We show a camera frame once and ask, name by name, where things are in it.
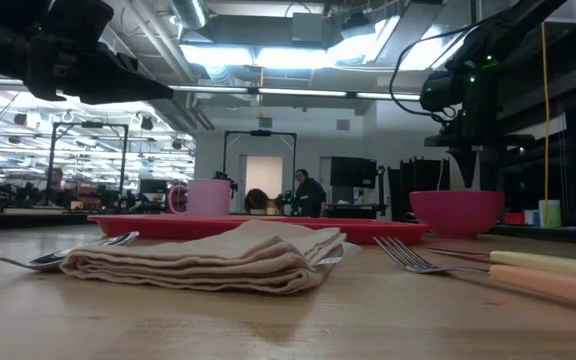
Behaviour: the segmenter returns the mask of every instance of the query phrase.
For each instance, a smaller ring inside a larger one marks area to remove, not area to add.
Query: pink bowl
[[[474,238],[488,231],[504,210],[504,193],[420,191],[410,194],[419,222],[441,237]]]

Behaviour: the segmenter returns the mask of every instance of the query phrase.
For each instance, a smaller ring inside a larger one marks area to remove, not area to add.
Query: peach handle
[[[174,202],[172,199],[172,195],[178,192],[181,192],[182,194],[187,194],[188,188],[183,185],[175,185],[168,190],[168,194],[166,196],[168,198],[168,209],[171,214],[186,215],[188,213],[188,208],[186,208],[186,211],[182,212],[175,210],[175,207],[173,206]]]
[[[502,283],[576,303],[576,276],[508,265],[493,265],[490,276]]]
[[[576,275],[576,259],[512,251],[493,251],[490,260],[505,265]]]

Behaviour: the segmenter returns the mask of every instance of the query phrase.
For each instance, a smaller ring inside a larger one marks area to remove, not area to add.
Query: man
[[[63,188],[62,181],[64,179],[64,171],[61,168],[55,167],[52,169],[52,181],[46,187],[48,192],[48,201],[52,205],[70,209],[70,202],[77,200],[77,197],[71,191]],[[44,197],[41,197],[39,204],[43,205]]]
[[[297,170],[295,178],[299,182],[295,199],[299,215],[320,217],[326,203],[326,192],[304,169]]]

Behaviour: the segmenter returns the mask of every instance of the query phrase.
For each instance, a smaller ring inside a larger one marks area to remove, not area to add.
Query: metal frame
[[[47,174],[47,179],[46,179],[46,189],[50,188],[50,183],[52,182],[52,170],[53,170],[53,165],[54,165],[54,161],[55,161],[55,145],[57,144],[57,140],[59,140],[59,138],[57,138],[57,129],[60,126],[70,126],[70,127],[74,127],[74,126],[81,126],[81,127],[86,127],[85,126],[86,123],[80,122],[80,123],[67,123],[67,122],[56,122],[52,124],[52,136],[50,138],[50,157],[48,160],[48,174]],[[126,173],[126,151],[128,149],[128,125],[126,124],[95,124],[97,127],[104,127],[104,126],[110,126],[110,127],[118,127],[118,128],[123,128],[124,129],[124,141],[123,141],[123,146],[122,146],[122,150],[121,150],[121,170],[120,170],[120,178],[119,178],[119,193],[121,194],[123,192],[124,189],[124,175]],[[46,197],[44,199],[44,204],[48,205],[48,196],[49,196],[50,192],[46,191]]]
[[[253,137],[270,137],[273,135],[276,136],[291,136],[293,140],[292,146],[292,173],[294,174],[297,171],[296,162],[297,162],[297,133],[286,133],[286,132],[272,132],[272,131],[264,131],[264,130],[253,130],[253,131],[225,131],[224,132],[224,158],[222,164],[222,171],[226,173],[226,155],[228,154],[228,136],[230,134],[245,134],[250,135]],[[295,196],[295,182],[292,182],[292,196]]]

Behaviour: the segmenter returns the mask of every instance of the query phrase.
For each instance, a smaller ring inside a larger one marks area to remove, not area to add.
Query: computer monitor
[[[377,161],[333,156],[330,162],[330,186],[375,188]]]
[[[143,179],[139,182],[139,192],[142,194],[165,194],[168,190],[168,180]]]

